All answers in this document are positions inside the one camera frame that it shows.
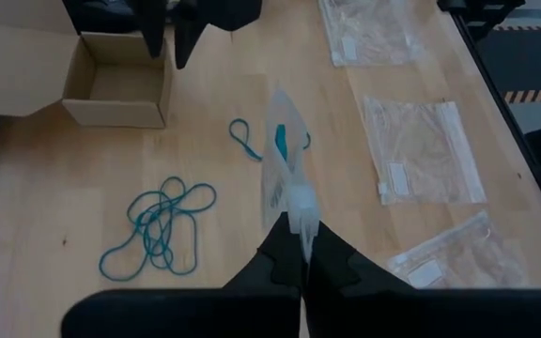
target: white label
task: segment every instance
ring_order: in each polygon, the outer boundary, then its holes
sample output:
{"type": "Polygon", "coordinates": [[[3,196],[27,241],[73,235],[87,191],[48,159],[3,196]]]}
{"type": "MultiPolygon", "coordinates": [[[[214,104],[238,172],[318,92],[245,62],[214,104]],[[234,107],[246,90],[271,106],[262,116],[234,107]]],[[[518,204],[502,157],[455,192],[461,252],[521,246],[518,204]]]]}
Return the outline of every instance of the white label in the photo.
{"type": "Polygon", "coordinates": [[[388,165],[390,174],[392,175],[392,185],[394,186],[395,194],[401,196],[410,195],[409,177],[406,175],[404,164],[388,163],[388,165]]]}
{"type": "Polygon", "coordinates": [[[346,58],[346,60],[358,60],[358,55],[356,53],[356,40],[354,38],[343,37],[342,47],[344,48],[344,57],[346,58]]]}
{"type": "Polygon", "coordinates": [[[331,53],[331,60],[334,64],[340,64],[342,62],[342,55],[338,52],[331,53]]]}
{"type": "Polygon", "coordinates": [[[387,193],[387,183],[381,182],[378,184],[379,194],[384,195],[387,193]]]}
{"type": "Polygon", "coordinates": [[[392,258],[392,260],[394,261],[395,264],[401,265],[404,262],[406,262],[407,260],[409,260],[409,258],[406,256],[405,253],[402,253],[402,254],[399,254],[396,257],[392,258]]]}
{"type": "Polygon", "coordinates": [[[409,283],[416,288],[427,287],[436,282],[441,276],[443,275],[440,265],[433,259],[409,273],[409,283]]]}

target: resealable bag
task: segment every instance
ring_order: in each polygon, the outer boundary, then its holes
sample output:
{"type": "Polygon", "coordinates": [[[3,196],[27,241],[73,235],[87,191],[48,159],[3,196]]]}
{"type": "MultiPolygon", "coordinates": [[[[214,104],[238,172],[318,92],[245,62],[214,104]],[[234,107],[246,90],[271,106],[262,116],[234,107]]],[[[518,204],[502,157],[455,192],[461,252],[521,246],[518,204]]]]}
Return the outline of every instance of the resealable bag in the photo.
{"type": "Polygon", "coordinates": [[[319,0],[333,64],[404,64],[423,51],[412,26],[415,1],[319,0]]]}
{"type": "Polygon", "coordinates": [[[363,123],[383,205],[486,202],[455,103],[367,97],[363,123]]]}
{"type": "Polygon", "coordinates": [[[482,211],[391,258],[388,270],[416,288],[527,287],[529,278],[482,211]]]}

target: floor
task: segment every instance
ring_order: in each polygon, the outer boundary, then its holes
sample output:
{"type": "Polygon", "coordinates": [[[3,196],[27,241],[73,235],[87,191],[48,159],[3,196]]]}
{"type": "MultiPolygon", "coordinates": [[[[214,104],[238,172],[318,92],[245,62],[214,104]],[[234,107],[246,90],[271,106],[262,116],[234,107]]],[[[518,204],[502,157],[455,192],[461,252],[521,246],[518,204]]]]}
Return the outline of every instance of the floor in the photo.
{"type": "Polygon", "coordinates": [[[537,168],[541,184],[541,0],[526,0],[477,48],[524,137],[527,161],[537,168]]]}

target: box flap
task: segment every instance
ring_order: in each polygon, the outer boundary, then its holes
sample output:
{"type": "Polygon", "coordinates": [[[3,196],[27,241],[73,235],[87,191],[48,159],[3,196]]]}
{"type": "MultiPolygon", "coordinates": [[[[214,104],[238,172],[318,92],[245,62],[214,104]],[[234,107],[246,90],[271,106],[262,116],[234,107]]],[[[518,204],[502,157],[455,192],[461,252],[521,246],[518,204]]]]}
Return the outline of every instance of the box flap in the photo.
{"type": "Polygon", "coordinates": [[[0,26],[0,115],[31,115],[62,99],[77,41],[0,26]]]}
{"type": "Polygon", "coordinates": [[[0,0],[0,24],[76,35],[62,0],[0,0]]]}

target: plastic packaging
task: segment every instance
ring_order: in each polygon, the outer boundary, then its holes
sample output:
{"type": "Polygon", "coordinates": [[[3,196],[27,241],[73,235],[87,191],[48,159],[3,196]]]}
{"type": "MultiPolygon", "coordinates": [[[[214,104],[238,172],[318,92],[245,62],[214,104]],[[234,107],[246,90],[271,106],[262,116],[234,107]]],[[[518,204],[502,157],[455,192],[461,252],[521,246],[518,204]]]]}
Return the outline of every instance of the plastic packaging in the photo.
{"type": "Polygon", "coordinates": [[[319,0],[333,64],[404,64],[423,47],[405,0],[319,0]]]}
{"type": "Polygon", "coordinates": [[[283,90],[277,90],[267,111],[267,138],[262,156],[262,221],[271,230],[287,211],[289,228],[301,235],[304,258],[310,261],[320,212],[315,190],[303,172],[306,125],[283,90]]]}
{"type": "Polygon", "coordinates": [[[364,99],[381,203],[482,203],[484,188],[453,102],[364,99]]]}
{"type": "Polygon", "coordinates": [[[529,279],[484,211],[391,258],[388,270],[417,288],[524,287],[529,279]]]}

